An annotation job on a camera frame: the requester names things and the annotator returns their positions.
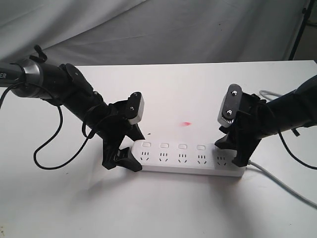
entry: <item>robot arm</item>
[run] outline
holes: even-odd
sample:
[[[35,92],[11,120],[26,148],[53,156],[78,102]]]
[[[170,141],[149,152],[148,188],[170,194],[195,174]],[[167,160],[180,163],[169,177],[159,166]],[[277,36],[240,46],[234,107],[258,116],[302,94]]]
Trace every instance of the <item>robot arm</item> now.
[[[133,141],[144,139],[138,127],[144,107],[142,94],[135,92],[125,101],[107,105],[75,66],[47,64],[41,48],[36,46],[35,50],[39,57],[0,64],[0,87],[10,88],[19,97],[39,98],[54,106],[64,105],[83,121],[82,131],[86,138],[96,133],[103,139],[104,167],[112,169],[118,165],[135,172],[141,170],[141,164],[129,148],[120,150],[119,146],[126,135]],[[86,125],[92,129],[89,135],[85,133]]]
[[[236,150],[237,156],[232,162],[239,167],[247,166],[261,139],[279,134],[283,142],[282,131],[317,124],[317,75],[298,89],[268,103],[255,94],[242,92],[239,85],[231,84],[222,102],[218,122],[220,131],[226,135],[215,145],[220,149]]]

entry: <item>white power strip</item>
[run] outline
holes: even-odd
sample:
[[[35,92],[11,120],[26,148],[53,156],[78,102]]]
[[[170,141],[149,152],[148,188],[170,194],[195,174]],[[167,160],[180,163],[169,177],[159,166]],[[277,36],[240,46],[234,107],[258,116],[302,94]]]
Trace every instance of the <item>white power strip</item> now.
[[[143,171],[241,177],[245,167],[232,164],[236,151],[214,144],[138,140],[132,154]]]

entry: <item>white tabletop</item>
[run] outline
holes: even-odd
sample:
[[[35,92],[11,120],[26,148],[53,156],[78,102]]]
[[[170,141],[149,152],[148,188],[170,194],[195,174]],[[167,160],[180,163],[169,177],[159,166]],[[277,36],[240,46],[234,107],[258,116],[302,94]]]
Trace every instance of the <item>white tabletop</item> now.
[[[143,93],[140,128],[148,139],[201,143],[223,136],[216,118],[229,84],[247,93],[266,89],[284,94],[317,74],[313,61],[79,69],[107,103]],[[80,120],[63,111],[61,134],[39,153],[46,166],[64,162],[84,141]],[[181,127],[184,121],[192,125]],[[316,237],[317,211],[251,169],[241,179],[107,171],[101,166],[102,141],[95,136],[68,166],[40,170],[33,151],[57,126],[57,109],[48,103],[11,93],[5,99],[0,111],[0,237]],[[317,129],[299,132],[298,138],[284,133],[287,143],[295,155],[317,166]],[[317,202],[317,172],[295,162],[278,136],[262,140],[252,160]]]

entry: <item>white backdrop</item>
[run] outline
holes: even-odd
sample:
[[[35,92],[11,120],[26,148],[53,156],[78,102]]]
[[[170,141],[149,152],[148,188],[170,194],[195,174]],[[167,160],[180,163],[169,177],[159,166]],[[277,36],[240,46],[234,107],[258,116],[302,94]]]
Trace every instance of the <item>white backdrop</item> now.
[[[2,1],[0,59],[54,63],[286,60],[308,0]]]

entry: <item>power strip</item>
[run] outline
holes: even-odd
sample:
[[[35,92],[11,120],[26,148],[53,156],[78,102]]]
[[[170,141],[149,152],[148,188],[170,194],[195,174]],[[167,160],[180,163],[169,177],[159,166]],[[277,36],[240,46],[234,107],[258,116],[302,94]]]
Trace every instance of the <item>power strip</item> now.
[[[214,144],[138,140],[132,154],[143,171],[241,177],[245,167],[231,163],[236,151]]]

